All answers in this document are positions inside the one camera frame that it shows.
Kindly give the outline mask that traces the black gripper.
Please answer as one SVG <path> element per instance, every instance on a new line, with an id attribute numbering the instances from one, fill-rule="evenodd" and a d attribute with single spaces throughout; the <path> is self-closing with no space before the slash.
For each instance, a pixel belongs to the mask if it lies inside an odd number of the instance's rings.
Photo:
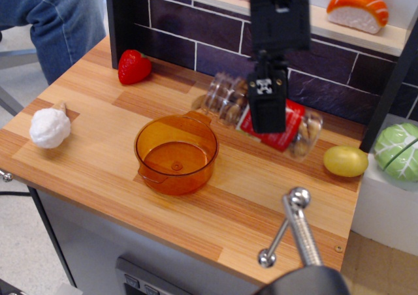
<path id="1" fill-rule="evenodd" d="M 256 133 L 285 131 L 287 70 L 261 67 L 285 62 L 289 52 L 310 49 L 309 0 L 248 0 L 251 59 L 255 71 L 248 75 L 248 102 Z"/>

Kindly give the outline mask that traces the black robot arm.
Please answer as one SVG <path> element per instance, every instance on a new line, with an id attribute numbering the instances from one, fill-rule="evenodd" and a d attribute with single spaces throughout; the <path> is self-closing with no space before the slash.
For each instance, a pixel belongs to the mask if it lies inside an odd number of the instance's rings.
<path id="1" fill-rule="evenodd" d="M 310 47 L 309 0 L 249 0 L 254 71 L 248 102 L 257 133 L 286 130 L 289 52 Z"/>

